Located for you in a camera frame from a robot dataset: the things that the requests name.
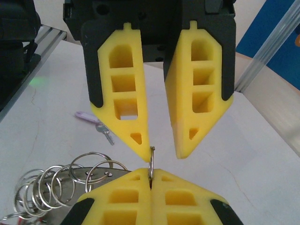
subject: pile of metal rings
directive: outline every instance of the pile of metal rings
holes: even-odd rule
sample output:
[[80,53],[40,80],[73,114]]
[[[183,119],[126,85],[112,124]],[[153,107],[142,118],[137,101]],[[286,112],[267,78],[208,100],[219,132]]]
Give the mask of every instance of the pile of metal rings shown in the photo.
[[[86,171],[86,179],[80,179],[74,173],[75,168],[84,168],[80,164],[75,162],[85,156],[89,155],[98,155],[105,158],[105,161],[97,163],[92,168],[89,168],[89,171]],[[69,165],[53,165],[47,168],[46,170],[33,169],[26,172],[17,182],[15,187],[15,196],[14,196],[14,213],[7,215],[3,218],[0,218],[0,225],[2,221],[19,217],[19,224],[23,224],[21,220],[31,220],[42,218],[52,209],[57,209],[60,207],[72,207],[70,201],[72,200],[76,184],[85,185],[85,192],[89,192],[92,189],[92,185],[100,183],[105,178],[109,176],[109,173],[106,172],[102,177],[92,179],[93,171],[100,165],[108,163],[109,168],[113,168],[113,164],[118,164],[124,170],[127,168],[120,162],[112,160],[109,156],[98,153],[98,152],[89,152],[83,155],[80,155],[73,160]],[[63,182],[64,180],[59,177],[59,174],[63,171],[68,171],[69,178],[73,184],[73,191],[70,197],[62,201],[63,193]]]

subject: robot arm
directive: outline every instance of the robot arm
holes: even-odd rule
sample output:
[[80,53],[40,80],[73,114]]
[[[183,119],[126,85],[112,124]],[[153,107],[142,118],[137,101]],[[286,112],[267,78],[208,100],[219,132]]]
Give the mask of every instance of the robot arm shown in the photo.
[[[94,114],[150,160],[143,62],[164,62],[177,158],[186,158],[233,101],[233,0],[67,0],[83,46]],[[135,116],[133,120],[124,117]]]

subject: rectangular cutout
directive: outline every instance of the rectangular cutout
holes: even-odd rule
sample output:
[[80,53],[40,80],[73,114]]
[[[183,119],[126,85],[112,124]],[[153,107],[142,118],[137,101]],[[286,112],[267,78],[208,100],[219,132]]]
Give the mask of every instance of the rectangular cutout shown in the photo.
[[209,113],[213,109],[214,100],[212,92],[196,92],[192,97],[193,112]]
[[135,225],[137,212],[132,210],[110,210],[103,215],[103,225]]
[[134,75],[113,75],[111,78],[113,92],[135,91]]
[[132,51],[130,45],[117,45],[109,54],[110,68],[133,67]]
[[194,40],[191,46],[192,61],[212,60],[212,46],[206,40]]
[[213,68],[196,68],[194,69],[193,85],[214,84]]
[[139,192],[130,189],[114,190],[109,196],[109,203],[138,203]]
[[193,193],[187,190],[169,190],[165,193],[166,205],[197,205]]
[[168,225],[205,225],[198,214],[168,213]]
[[121,116],[121,120],[136,120],[137,116]]
[[171,182],[173,180],[171,178],[167,177],[167,176],[162,176],[161,181]]
[[128,116],[135,116],[134,118],[137,118],[137,100],[135,98],[115,99],[113,102],[117,119],[124,120]]

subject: crack in surface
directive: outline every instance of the crack in surface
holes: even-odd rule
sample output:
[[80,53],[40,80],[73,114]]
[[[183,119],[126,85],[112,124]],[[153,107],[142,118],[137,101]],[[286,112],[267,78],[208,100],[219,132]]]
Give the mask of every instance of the crack in surface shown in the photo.
[[25,168],[25,166],[26,166],[26,164],[27,164],[29,158],[31,157],[31,155],[32,155],[32,153],[33,153],[34,146],[35,146],[35,144],[36,144],[36,142],[37,142],[37,139],[38,139],[38,133],[39,133],[39,121],[37,121],[37,134],[36,134],[36,137],[35,137],[35,139],[34,139],[34,142],[33,142],[32,148],[31,148],[31,151],[30,151],[29,155],[27,156],[27,158],[26,158],[26,160],[25,160],[25,163],[24,163],[23,167],[21,168],[21,172],[24,170],[24,168]]
[[41,107],[37,106],[37,105],[34,103],[34,97],[35,97],[36,93],[37,93],[37,89],[35,88],[35,89],[34,89],[33,96],[32,96],[32,99],[31,99],[31,103],[32,103],[35,107],[37,107],[37,108],[39,109],[39,111],[41,112],[41,111],[42,111]]
[[[207,151],[203,150],[203,152],[206,153],[206,154],[207,154],[214,162],[216,162],[219,166],[221,166],[222,168],[224,168],[225,170],[227,170],[227,171],[231,174],[231,176],[232,176],[232,178],[234,179],[234,182],[236,183],[238,189],[239,189],[240,192],[244,195],[244,197],[247,199],[247,201],[252,205],[252,207],[253,207],[255,210],[257,210],[258,212],[261,212],[260,210],[258,210],[258,209],[254,206],[254,204],[250,201],[250,199],[248,198],[248,196],[246,195],[246,193],[241,189],[241,187],[240,187],[240,185],[239,185],[237,179],[236,179],[235,176],[233,175],[233,173],[232,173],[229,169],[227,169],[225,166],[223,166],[222,164],[220,164],[218,161],[216,161],[216,160],[214,159],[214,157],[212,157],[211,154],[209,154]],[[265,215],[266,215],[266,213],[268,213],[272,218],[274,218],[276,221],[278,221],[280,224],[283,225],[283,223],[282,223],[279,219],[277,219],[276,217],[274,217],[273,214],[271,214],[269,211],[265,211],[265,212],[264,212]]]

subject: black machine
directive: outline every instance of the black machine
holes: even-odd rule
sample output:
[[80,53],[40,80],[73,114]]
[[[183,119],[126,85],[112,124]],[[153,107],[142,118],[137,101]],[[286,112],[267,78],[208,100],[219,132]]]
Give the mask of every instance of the black machine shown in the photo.
[[65,0],[64,21],[83,46],[90,101],[102,107],[97,50],[131,23],[142,38],[144,62],[164,62],[167,76],[181,30],[196,20],[222,46],[222,99],[234,91],[235,0]]
[[34,54],[40,27],[33,0],[0,0],[0,112],[41,59]]

